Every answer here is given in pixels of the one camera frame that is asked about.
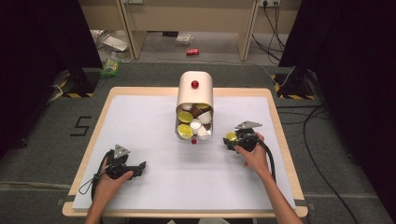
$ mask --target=white cylindrical container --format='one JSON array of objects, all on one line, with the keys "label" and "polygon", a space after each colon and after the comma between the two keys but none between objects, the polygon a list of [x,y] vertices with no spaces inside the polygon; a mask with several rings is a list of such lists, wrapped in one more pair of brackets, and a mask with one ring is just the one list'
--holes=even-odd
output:
[{"label": "white cylindrical container", "polygon": [[[179,114],[181,111],[190,112],[195,122],[200,120],[198,117],[201,115],[200,118],[205,121],[203,122],[205,127],[202,126],[201,129],[206,129],[209,136],[197,138],[200,134],[198,134],[198,130],[194,130],[194,136],[196,137],[193,136],[192,139],[199,139],[199,141],[194,140],[193,143],[209,141],[213,133],[214,107],[212,76],[207,72],[189,71],[180,77],[176,114]],[[179,139],[189,140],[181,137],[180,132],[176,133]]]}]

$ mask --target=gray carpet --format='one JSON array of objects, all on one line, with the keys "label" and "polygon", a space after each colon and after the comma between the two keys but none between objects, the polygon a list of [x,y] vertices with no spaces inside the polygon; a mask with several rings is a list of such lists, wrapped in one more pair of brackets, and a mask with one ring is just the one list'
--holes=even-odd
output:
[{"label": "gray carpet", "polygon": [[[278,68],[267,66],[270,74]],[[186,71],[206,71],[214,87],[267,88],[272,91],[290,153],[305,198],[311,208],[310,223],[353,223],[348,211],[320,176],[304,145],[306,115],[320,105],[314,100],[285,100],[275,95],[271,78],[257,65],[124,63],[116,77],[101,78],[92,98],[59,98],[51,103],[27,136],[27,147],[8,151],[0,161],[0,223],[83,223],[83,218],[64,217],[59,199],[67,195],[85,148],[111,88],[117,86],[177,87]],[[348,157],[347,146],[323,107],[306,123],[306,140],[316,164],[344,198],[360,223],[391,223],[358,164]],[[85,136],[75,125],[90,126]],[[23,185],[24,182],[37,186]],[[106,223],[122,223],[110,218]],[[258,223],[274,223],[259,219]]]}]

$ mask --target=yellow lid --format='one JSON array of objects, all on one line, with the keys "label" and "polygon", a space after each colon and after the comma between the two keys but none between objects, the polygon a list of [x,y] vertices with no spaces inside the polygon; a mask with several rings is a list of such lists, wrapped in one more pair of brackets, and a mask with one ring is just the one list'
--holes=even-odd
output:
[{"label": "yellow lid", "polygon": [[197,104],[197,106],[200,109],[206,109],[206,108],[210,107],[210,105],[208,105],[208,104]]},{"label": "yellow lid", "polygon": [[182,138],[189,139],[192,137],[192,128],[187,124],[178,125],[177,132]]},{"label": "yellow lid", "polygon": [[178,112],[177,118],[183,123],[190,123],[193,120],[192,114],[187,111]]},{"label": "yellow lid", "polygon": [[225,138],[227,138],[229,141],[236,141],[238,138],[236,137],[236,133],[232,132],[232,133],[227,133],[225,135]]}]

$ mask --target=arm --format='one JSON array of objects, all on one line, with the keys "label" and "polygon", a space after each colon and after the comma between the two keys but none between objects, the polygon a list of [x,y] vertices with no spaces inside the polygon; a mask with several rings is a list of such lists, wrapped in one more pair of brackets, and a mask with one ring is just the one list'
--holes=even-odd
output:
[{"label": "arm", "polygon": [[118,179],[112,179],[107,174],[101,175],[96,186],[95,194],[90,208],[88,209],[85,224],[98,224],[106,205],[116,195],[121,185],[129,179],[134,172],[129,171]]},{"label": "arm", "polygon": [[[256,134],[262,141],[264,141],[264,137],[261,134]],[[288,224],[303,223],[291,208],[288,201],[286,201],[282,192],[277,187],[276,182],[272,178],[271,172],[268,169],[265,149],[259,144],[257,144],[251,152],[244,150],[240,146],[235,146],[234,149],[245,158],[246,162],[244,163],[244,167],[250,166],[262,180],[271,205],[273,206],[277,222]]]}]

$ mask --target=red can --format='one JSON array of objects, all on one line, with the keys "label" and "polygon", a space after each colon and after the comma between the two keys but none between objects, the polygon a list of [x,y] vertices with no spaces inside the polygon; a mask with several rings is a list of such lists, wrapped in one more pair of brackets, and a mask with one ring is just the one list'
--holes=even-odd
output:
[{"label": "red can", "polygon": [[187,55],[199,55],[199,49],[188,49]]}]

